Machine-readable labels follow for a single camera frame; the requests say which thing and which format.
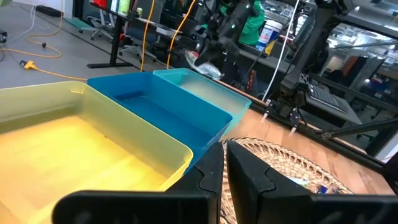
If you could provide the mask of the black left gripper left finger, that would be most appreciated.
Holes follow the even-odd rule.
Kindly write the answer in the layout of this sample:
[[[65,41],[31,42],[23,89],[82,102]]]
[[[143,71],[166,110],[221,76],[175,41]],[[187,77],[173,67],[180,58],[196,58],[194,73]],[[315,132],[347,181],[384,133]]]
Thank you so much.
[[[219,224],[223,146],[217,142],[165,192],[81,190],[60,199],[53,224]]]

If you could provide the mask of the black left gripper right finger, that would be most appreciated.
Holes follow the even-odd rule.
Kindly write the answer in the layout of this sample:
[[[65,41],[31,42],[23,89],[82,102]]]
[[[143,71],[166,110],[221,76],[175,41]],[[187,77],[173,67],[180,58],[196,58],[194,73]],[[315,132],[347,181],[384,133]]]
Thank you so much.
[[[234,141],[226,161],[238,224],[398,224],[398,196],[311,193]]]

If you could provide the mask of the green bag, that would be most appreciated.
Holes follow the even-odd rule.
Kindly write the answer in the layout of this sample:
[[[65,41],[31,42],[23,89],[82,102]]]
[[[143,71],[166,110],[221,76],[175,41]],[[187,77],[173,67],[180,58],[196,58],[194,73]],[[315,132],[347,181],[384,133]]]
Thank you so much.
[[[254,1],[254,10],[257,12],[257,15],[247,19],[239,38],[240,43],[256,46],[259,39],[259,30],[265,19],[262,2],[263,0]]]

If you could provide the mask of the teal plastic bin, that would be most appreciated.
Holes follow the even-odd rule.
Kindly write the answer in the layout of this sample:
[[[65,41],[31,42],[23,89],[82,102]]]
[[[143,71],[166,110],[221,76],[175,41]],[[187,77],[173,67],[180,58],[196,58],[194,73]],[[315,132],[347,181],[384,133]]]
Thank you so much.
[[[228,112],[233,119],[224,134],[229,133],[242,120],[252,103],[248,98],[187,68],[154,70],[153,74]]]

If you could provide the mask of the round woven placemat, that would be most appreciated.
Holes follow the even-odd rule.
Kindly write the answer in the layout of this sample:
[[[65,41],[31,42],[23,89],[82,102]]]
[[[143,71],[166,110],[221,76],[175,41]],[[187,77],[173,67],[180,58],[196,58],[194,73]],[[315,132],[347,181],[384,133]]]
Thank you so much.
[[[232,138],[232,141],[268,163],[282,175],[308,180],[309,187],[306,189],[312,193],[316,192],[318,185],[327,186],[334,194],[353,193],[322,167],[294,151],[258,138]],[[227,165],[224,165],[223,171],[220,224],[237,224],[228,184]]]

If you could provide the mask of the white tub blue label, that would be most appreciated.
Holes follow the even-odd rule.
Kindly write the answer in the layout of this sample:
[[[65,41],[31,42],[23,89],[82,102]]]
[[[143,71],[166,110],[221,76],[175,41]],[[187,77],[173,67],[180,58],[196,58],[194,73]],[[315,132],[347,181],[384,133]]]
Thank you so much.
[[[265,50],[266,47],[279,36],[283,25],[273,20],[266,20],[257,41],[256,48],[259,51]]]

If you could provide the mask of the blue plastic bin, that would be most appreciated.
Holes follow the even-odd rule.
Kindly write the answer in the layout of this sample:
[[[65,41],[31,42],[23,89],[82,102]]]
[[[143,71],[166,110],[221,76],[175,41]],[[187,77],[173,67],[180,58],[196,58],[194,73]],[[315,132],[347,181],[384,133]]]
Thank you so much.
[[[87,84],[188,146],[189,169],[232,120],[228,112],[149,72],[90,78]]]

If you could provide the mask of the office chair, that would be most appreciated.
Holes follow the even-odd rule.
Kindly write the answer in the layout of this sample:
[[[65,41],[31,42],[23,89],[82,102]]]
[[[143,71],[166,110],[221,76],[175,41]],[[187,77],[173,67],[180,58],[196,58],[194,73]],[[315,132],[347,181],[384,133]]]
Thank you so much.
[[[91,26],[86,26],[79,28],[78,32],[80,34],[84,33],[84,31],[90,31],[91,40],[95,40],[97,37],[101,38],[105,36],[109,39],[113,39],[113,29],[115,27],[115,18],[109,12],[105,12],[104,10],[99,10],[99,18],[95,18],[93,16],[88,16],[88,19],[91,22]]]
[[[157,57],[150,52],[150,50],[143,50],[144,45],[144,29],[130,27],[124,31],[124,39],[122,49],[119,51],[119,55],[123,53],[129,53],[135,55],[142,62],[142,58],[148,56],[153,62],[157,61]]]

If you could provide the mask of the black desk leg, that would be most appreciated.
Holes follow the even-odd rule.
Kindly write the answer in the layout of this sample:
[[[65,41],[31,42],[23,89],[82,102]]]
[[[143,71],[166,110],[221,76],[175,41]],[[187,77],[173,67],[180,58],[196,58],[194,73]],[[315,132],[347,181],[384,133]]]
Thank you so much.
[[[116,15],[116,22],[113,32],[113,41],[111,47],[111,54],[108,63],[89,63],[87,65],[88,68],[113,68],[113,67],[132,67],[133,64],[129,62],[117,62],[118,59],[118,50],[119,50],[119,41],[120,35],[122,31],[122,22],[124,17],[120,15]]]

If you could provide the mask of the yellow plastic bin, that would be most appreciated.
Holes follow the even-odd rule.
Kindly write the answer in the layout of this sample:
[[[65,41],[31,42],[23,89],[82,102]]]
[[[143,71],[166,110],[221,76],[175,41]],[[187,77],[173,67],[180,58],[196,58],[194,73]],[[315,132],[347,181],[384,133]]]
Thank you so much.
[[[79,190],[163,192],[192,150],[83,82],[0,89],[0,224],[51,224]]]

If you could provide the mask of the black keyboard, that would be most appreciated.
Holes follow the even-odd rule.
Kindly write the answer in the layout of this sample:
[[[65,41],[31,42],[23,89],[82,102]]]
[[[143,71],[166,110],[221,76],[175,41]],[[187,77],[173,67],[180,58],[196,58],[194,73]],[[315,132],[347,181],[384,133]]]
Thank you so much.
[[[315,101],[323,103],[324,105],[334,108],[342,113],[348,114],[348,108],[329,91],[320,88],[319,86],[309,84],[308,93],[310,98]]]

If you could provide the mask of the black desk foot bar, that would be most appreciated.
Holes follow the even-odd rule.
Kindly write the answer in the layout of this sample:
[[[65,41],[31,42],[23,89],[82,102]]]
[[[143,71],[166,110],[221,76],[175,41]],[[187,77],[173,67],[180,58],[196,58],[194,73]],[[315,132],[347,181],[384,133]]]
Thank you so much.
[[[337,137],[341,137],[341,136],[348,136],[348,135],[352,135],[352,134],[360,134],[360,133],[365,133],[368,131],[390,128],[397,124],[398,124],[398,117],[383,120],[383,121],[376,121],[376,122],[368,123],[368,124],[361,124],[361,125],[352,126],[352,127],[348,127],[348,128],[324,131],[324,132],[320,133],[320,136],[323,139],[331,139],[331,138],[337,138]]]

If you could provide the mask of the black power strip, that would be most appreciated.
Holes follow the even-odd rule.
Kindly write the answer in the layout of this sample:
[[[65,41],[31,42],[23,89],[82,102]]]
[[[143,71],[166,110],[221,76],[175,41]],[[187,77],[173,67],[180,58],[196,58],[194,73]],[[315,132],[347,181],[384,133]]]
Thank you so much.
[[[46,14],[50,17],[62,17],[63,13],[59,10],[56,10],[51,7],[43,6],[43,5],[38,5],[35,7],[35,10],[38,12],[41,12],[43,14]]]

